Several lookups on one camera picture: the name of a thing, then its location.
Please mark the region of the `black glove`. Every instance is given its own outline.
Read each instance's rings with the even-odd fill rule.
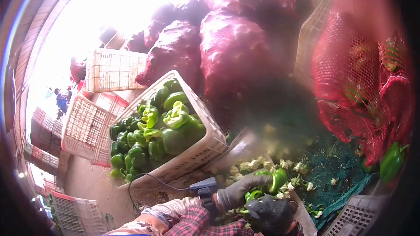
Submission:
[[[245,194],[259,186],[269,185],[273,182],[271,175],[258,175],[250,173],[226,189],[218,189],[218,203],[225,211],[241,207],[245,204]]]
[[[264,236],[283,235],[293,221],[293,207],[285,199],[264,195],[246,205]]]

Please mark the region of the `pepper pile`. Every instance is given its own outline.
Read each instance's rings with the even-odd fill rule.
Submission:
[[[139,103],[136,113],[110,127],[110,176],[129,183],[181,154],[205,134],[179,82],[169,80]]]

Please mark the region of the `cable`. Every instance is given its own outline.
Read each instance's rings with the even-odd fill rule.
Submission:
[[[133,206],[136,208],[136,211],[137,211],[137,213],[138,213],[139,215],[140,215],[139,209],[137,208],[137,206],[136,206],[136,204],[134,203],[133,198],[131,197],[131,194],[130,194],[130,186],[131,186],[131,183],[132,183],[135,179],[137,179],[137,178],[139,178],[139,177],[140,177],[140,175],[149,175],[150,177],[154,178],[155,180],[159,181],[160,183],[162,183],[162,184],[164,184],[164,185],[166,185],[166,186],[170,187],[171,189],[177,190],[177,191],[185,191],[185,190],[189,190],[189,187],[188,187],[188,188],[184,188],[184,189],[178,189],[178,188],[172,187],[171,185],[166,184],[165,182],[161,181],[160,179],[156,178],[156,177],[155,177],[155,176],[153,176],[153,175],[150,175],[149,173],[140,173],[140,174],[137,174],[137,175],[136,175],[136,176],[134,176],[134,178],[130,181],[130,184],[129,184],[129,197],[130,197],[130,200],[131,200],[131,202],[133,203]]]

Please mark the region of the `plaid sleeve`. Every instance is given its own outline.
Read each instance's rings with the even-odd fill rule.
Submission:
[[[240,219],[225,226],[210,226],[210,213],[201,206],[193,206],[185,210],[180,222],[174,225],[165,236],[253,236],[254,231],[244,228],[247,223]]]

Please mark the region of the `person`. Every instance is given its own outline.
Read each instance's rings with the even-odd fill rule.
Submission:
[[[225,189],[218,189],[209,199],[185,197],[182,200],[171,200],[153,207],[143,206],[138,218],[112,230],[104,235],[238,235],[252,236],[254,231],[245,228],[246,221],[240,219],[224,226],[211,225],[215,213],[220,215],[228,210],[242,207],[245,194],[252,188],[272,183],[269,175],[254,173],[244,176]],[[303,236],[301,224],[293,220],[297,203],[275,199],[265,195],[247,203],[247,209],[259,226],[264,236],[285,235]]]
[[[60,93],[60,90],[56,88],[54,93],[57,95],[57,106],[63,111],[63,113],[67,113],[68,103],[70,102],[71,98],[71,91],[68,90],[66,95]]]
[[[81,80],[86,78],[86,63],[77,63],[76,58],[71,58],[70,74],[73,81],[78,85]]]

